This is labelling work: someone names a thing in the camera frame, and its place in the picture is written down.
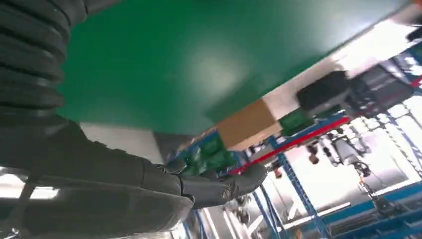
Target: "green tabletop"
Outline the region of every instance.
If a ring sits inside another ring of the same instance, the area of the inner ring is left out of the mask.
[[[74,120],[199,133],[409,0],[124,0],[75,27]]]

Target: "storage rack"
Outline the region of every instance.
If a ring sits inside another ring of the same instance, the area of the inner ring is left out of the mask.
[[[411,81],[411,85],[417,88],[417,90],[415,90],[415,95],[421,95],[421,89],[419,88],[420,81],[422,81],[422,77],[417,77],[417,78],[415,77]],[[388,118],[389,123],[394,125],[399,130],[399,132],[404,137],[406,142],[410,145],[410,148],[412,149],[412,152],[414,155],[414,159],[411,159],[408,155],[406,158],[422,179],[422,167],[418,167],[418,165],[422,165],[421,151],[415,146],[415,144],[406,135],[406,133],[400,129],[394,117],[392,117],[388,113],[386,114],[386,117]],[[409,235],[421,233],[422,232],[422,226],[421,226],[422,225],[422,208],[418,210],[409,211],[407,213],[404,213],[396,217],[382,219],[370,225],[367,225],[358,229],[354,229],[343,234],[335,235],[334,237],[330,234],[329,226],[326,224],[325,218],[322,218],[318,215],[317,210],[314,208],[311,201],[309,200],[305,190],[303,189],[300,181],[298,180],[294,170],[292,169],[289,161],[287,160],[283,152],[315,136],[321,135],[322,133],[325,133],[325,132],[329,132],[341,125],[349,123],[351,122],[351,120],[352,119],[348,117],[344,112],[340,112],[335,115],[332,115],[328,119],[322,120],[318,122],[317,124],[287,138],[283,142],[279,143],[275,137],[271,136],[265,141],[273,147],[274,151],[267,153],[264,156],[261,156],[260,158],[258,158],[257,160],[254,160],[253,162],[249,162],[246,153],[244,153],[244,155],[246,155],[245,157],[247,160],[247,163],[244,165],[242,165],[241,160],[239,160],[239,157],[236,156],[239,154],[239,152],[234,152],[233,155],[235,155],[235,158],[237,159],[238,167],[234,169],[231,173],[232,174],[238,173],[242,171],[242,169],[250,166],[253,163],[259,163],[269,157],[277,156],[277,160],[281,163],[296,193],[298,194],[301,202],[303,203],[307,213],[310,215],[312,219],[312,223],[313,223],[313,228],[318,231],[321,238],[339,238],[339,239],[348,239],[348,238],[389,239],[389,238],[392,238],[393,239],[393,238],[404,238]],[[181,152],[179,156],[183,156],[185,153],[192,150],[195,146],[201,145],[204,142],[209,141],[213,137],[216,137],[217,135],[218,133],[216,131],[211,132],[209,135],[205,136],[202,140],[188,147],[186,151]],[[417,185],[413,185],[412,187],[414,187],[414,190],[416,190],[416,192],[422,192],[422,186],[420,185],[420,183],[417,183]],[[283,223],[280,220],[280,217],[277,211],[275,210],[275,207],[272,204],[268,194],[266,193],[265,188],[261,186],[259,190],[262,191],[265,201],[261,202],[256,192],[253,193],[253,197],[264,217],[264,221],[266,222],[268,228],[270,229],[271,237],[273,239],[291,238],[290,232],[284,229]],[[372,209],[373,207],[366,205],[366,210],[372,210]],[[345,214],[344,216],[345,217],[351,216],[353,215],[353,213],[356,213],[357,211],[358,211],[357,209],[353,209],[353,208],[348,209],[349,213]]]

